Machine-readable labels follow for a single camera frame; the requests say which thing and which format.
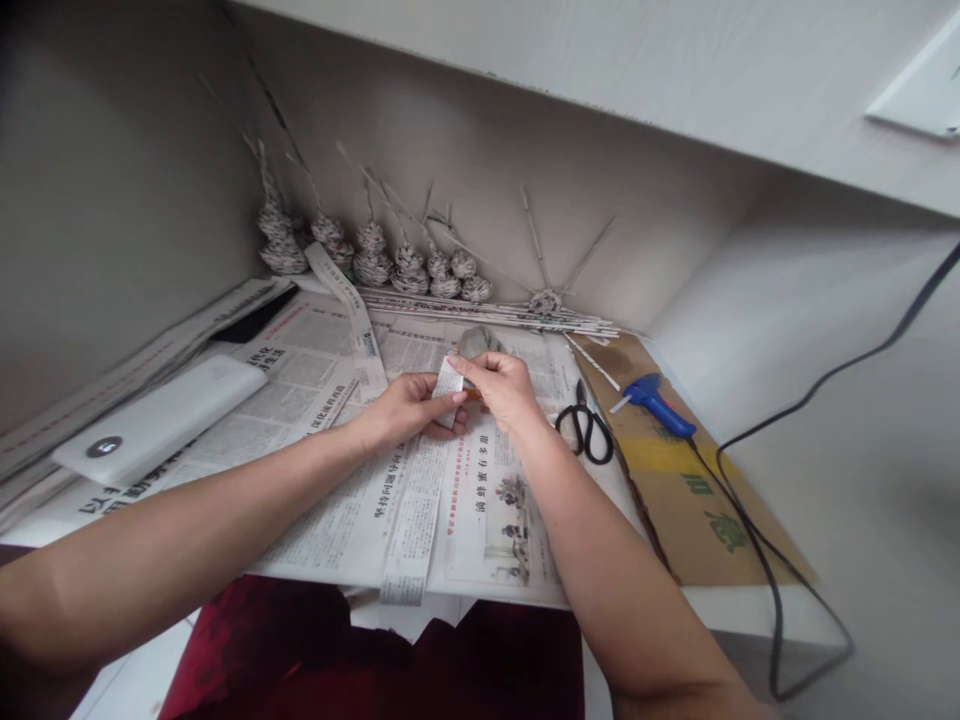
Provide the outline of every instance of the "right hand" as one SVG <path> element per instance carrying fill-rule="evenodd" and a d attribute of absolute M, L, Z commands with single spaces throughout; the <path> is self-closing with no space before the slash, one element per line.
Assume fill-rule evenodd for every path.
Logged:
<path fill-rule="evenodd" d="M 546 423 L 533 392 L 527 364 L 504 353 L 486 352 L 473 360 L 459 355 L 447 358 L 450 365 L 472 382 L 483 396 L 484 404 L 505 433 Z"/>

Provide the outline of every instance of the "cardboard sheet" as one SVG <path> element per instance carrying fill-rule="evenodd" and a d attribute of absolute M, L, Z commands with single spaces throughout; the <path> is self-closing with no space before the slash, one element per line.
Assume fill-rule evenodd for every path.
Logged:
<path fill-rule="evenodd" d="M 660 369 L 633 335 L 623 334 L 602 346 L 577 338 L 581 347 L 622 387 Z M 686 442 L 674 437 L 645 408 L 627 404 L 615 415 L 621 396 L 579 353 L 584 378 L 613 431 L 637 490 L 638 510 L 651 541 L 681 585 L 765 585 L 756 551 L 733 505 L 724 497 Z M 710 467 L 717 472 L 717 444 L 663 378 L 660 394 L 682 416 L 698 425 L 694 436 Z M 723 467 L 754 523 L 811 582 L 816 578 L 806 559 L 769 508 L 728 456 Z M 793 575 L 769 551 L 778 582 L 795 583 Z"/>

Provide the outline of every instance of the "white cabinet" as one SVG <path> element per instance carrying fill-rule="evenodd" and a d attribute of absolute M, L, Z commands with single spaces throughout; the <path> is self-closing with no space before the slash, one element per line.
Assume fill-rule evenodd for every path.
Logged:
<path fill-rule="evenodd" d="M 955 0 L 245 0 L 960 216 L 960 148 L 864 116 Z"/>

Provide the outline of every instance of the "power cord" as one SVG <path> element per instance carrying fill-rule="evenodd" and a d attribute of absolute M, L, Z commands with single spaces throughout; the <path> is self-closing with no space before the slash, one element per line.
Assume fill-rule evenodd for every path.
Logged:
<path fill-rule="evenodd" d="M 927 304 L 930 298 L 933 297 L 934 292 L 936 292 L 937 288 L 940 287 L 940 284 L 943 282 L 944 278 L 946 278 L 950 271 L 953 270 L 957 262 L 960 262 L 960 243 L 958 243 L 957 246 L 954 247 L 953 251 L 947 255 L 946 258 L 944 258 L 936 272 L 930 276 L 923 288 L 921 288 L 913 302 L 910 303 L 910 306 L 904 313 L 903 318 L 901 318 L 896 328 L 894 328 L 893 332 L 890 334 L 890 337 L 872 350 L 869 350 L 862 355 L 858 355 L 852 360 L 848 360 L 845 363 L 837 365 L 829 372 L 824 373 L 799 401 L 785 410 L 781 410 L 780 412 L 771 415 L 766 420 L 757 423 L 750 429 L 745 430 L 732 440 L 728 440 L 719 448 L 717 448 L 715 460 L 717 469 L 720 471 L 720 476 L 723 478 L 722 481 L 717 477 L 716 473 L 714 473 L 713 468 L 711 468 L 710 465 L 707 464 L 706 460 L 704 460 L 703 455 L 700 454 L 700 449 L 697 447 L 697 444 L 694 442 L 693 438 L 687 438 L 687 443 L 689 443 L 690 448 L 697 456 L 697 460 L 700 461 L 700 464 L 703 465 L 707 473 L 717 484 L 717 487 L 720 488 L 727 500 L 730 501 L 734 509 L 737 511 L 737 514 L 740 516 L 740 520 L 747 531 L 747 536 L 750 538 L 750 542 L 753 545 L 754 550 L 757 552 L 757 557 L 760 559 L 760 565 L 763 567 L 763 573 L 767 578 L 767 583 L 770 585 L 770 591 L 773 593 L 775 619 L 772 648 L 770 653 L 769 682 L 770 694 L 777 702 L 785 702 L 795 698 L 824 675 L 831 672 L 842 663 L 846 662 L 855 652 L 856 646 L 853 641 L 853 636 L 850 635 L 850 632 L 837 616 L 836 612 L 834 612 L 833 608 L 831 608 L 827 601 L 824 600 L 813 588 L 807 578 L 804 577 L 803 573 L 801 573 L 797 567 L 787 559 L 780 549 L 760 531 L 756 524 L 754 524 L 753 519 L 747 513 L 746 508 L 743 507 L 743 503 L 741 503 L 740 497 L 737 495 L 737 491 L 730 483 L 730 478 L 727 477 L 727 473 L 723 469 L 723 453 L 733 445 L 736 445 L 737 443 L 756 435 L 764 428 L 770 427 L 773 425 L 773 423 L 792 415 L 806 406 L 813 399 L 813 396 L 817 394 L 820 388 L 823 387 L 824 383 L 826 383 L 827 380 L 832 378 L 834 375 L 843 372 L 847 368 L 853 367 L 854 365 L 857 365 L 858 363 L 861 363 L 864 360 L 873 357 L 874 355 L 878 355 L 879 353 L 882 353 L 884 350 L 888 350 L 894 344 L 896 344 L 904 336 L 904 334 L 906 334 L 907 330 L 910 329 L 910 326 L 913 324 L 913 321 L 917 319 L 920 311 L 923 310 L 923 307 Z M 844 637 L 844 648 L 836 656 L 812 672 L 808 673 L 798 682 L 789 686 L 785 690 L 780 689 L 780 665 L 783 657 L 783 600 L 780 597 L 780 586 L 777 584 L 777 579 L 773 574 L 773 569 L 770 567 L 770 562 L 767 559 L 767 555 L 764 552 L 761 543 L 767 546 L 767 548 L 783 563 L 784 567 L 790 571 L 790 574 L 792 574 L 797 581 L 807 589 L 814 599 L 820 603 L 823 609 L 826 610 L 830 615 L 833 622 L 836 623 Z"/>

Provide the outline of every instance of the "white power bank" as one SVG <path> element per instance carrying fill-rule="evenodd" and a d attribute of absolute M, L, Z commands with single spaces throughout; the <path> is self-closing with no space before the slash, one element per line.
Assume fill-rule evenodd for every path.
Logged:
<path fill-rule="evenodd" d="M 53 461 L 104 485 L 129 485 L 266 383 L 262 370 L 212 357 L 75 435 Z"/>

